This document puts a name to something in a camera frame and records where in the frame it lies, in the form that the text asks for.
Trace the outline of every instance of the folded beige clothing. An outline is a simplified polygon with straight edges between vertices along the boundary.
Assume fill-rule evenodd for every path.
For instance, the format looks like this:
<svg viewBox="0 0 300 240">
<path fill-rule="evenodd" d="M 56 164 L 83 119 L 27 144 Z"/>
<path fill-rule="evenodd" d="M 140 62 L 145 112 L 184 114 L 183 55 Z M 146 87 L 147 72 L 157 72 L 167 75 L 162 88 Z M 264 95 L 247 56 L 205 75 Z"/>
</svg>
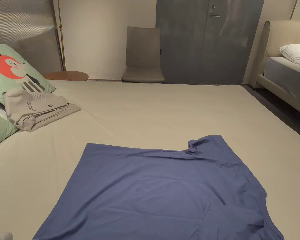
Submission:
<svg viewBox="0 0 300 240">
<path fill-rule="evenodd" d="M 8 120 L 29 132 L 81 110 L 62 96 L 18 88 L 3 93 L 3 99 Z"/>
</svg>

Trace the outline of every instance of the cartoon fox print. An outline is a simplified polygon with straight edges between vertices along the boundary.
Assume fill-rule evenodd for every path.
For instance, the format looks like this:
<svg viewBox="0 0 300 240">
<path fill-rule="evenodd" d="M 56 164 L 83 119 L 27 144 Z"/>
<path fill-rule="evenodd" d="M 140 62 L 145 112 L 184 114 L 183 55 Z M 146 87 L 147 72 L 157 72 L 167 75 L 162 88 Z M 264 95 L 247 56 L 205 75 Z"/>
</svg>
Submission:
<svg viewBox="0 0 300 240">
<path fill-rule="evenodd" d="M 27 74 L 26 69 L 25 63 L 19 63 L 13 57 L 0 54 L 0 74 L 16 80 L 27 92 L 43 92 L 45 88 L 37 79 Z"/>
</svg>

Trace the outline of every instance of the door handle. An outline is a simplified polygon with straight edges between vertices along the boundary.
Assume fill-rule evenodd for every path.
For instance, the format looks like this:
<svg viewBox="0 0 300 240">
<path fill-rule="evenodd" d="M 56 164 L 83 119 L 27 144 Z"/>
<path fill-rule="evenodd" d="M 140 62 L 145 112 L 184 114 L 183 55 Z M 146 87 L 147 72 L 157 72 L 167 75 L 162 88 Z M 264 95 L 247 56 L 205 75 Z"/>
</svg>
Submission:
<svg viewBox="0 0 300 240">
<path fill-rule="evenodd" d="M 217 14 L 211 14 L 210 17 L 211 17 L 211 18 L 219 18 L 219 17 L 221 17 L 221 16 L 220 16 L 220 15 L 217 15 Z"/>
</svg>

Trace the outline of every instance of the headboard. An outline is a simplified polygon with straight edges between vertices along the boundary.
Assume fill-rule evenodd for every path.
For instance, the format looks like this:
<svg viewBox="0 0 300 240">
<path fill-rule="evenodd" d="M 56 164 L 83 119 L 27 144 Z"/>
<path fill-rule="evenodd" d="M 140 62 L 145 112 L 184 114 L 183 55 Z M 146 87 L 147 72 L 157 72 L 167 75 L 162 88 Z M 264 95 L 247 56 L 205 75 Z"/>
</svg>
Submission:
<svg viewBox="0 0 300 240">
<path fill-rule="evenodd" d="M 300 43 L 300 21 L 267 21 L 262 31 L 257 56 L 249 84 L 256 87 L 259 74 L 263 74 L 269 57 L 282 57 L 279 48 Z"/>
</svg>

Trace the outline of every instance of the gold pole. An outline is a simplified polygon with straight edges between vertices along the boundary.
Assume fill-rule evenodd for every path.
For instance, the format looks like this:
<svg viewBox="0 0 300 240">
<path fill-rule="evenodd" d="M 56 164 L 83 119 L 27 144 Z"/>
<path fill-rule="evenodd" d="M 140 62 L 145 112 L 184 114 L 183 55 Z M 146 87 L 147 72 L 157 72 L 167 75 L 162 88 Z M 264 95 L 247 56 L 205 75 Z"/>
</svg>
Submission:
<svg viewBox="0 0 300 240">
<path fill-rule="evenodd" d="M 58 0 L 58 10 L 59 10 L 59 28 L 60 28 L 60 35 L 61 35 L 61 48 L 62 48 L 62 61 L 63 61 L 63 70 L 66 70 L 66 61 L 65 61 L 65 48 L 63 45 L 63 35 L 62 35 L 62 24 L 61 24 L 61 13 L 60 13 L 60 3 Z"/>
<path fill-rule="evenodd" d="M 298 3 L 298 0 L 296 0 L 296 3 L 294 4 L 290 19 L 292 19 L 292 17 L 293 17 L 294 11 L 296 10 L 297 3 Z"/>
</svg>

